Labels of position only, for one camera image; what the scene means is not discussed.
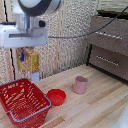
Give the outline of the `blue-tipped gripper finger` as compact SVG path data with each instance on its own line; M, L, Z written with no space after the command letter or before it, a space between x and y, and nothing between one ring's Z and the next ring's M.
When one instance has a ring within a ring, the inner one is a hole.
M24 61L24 50L21 50L21 53L20 53L20 61L21 62Z

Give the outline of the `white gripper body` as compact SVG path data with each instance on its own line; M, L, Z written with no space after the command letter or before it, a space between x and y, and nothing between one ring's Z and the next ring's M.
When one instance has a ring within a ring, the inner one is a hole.
M45 45L48 31L45 28L22 33L14 25L0 25L0 47L4 49Z

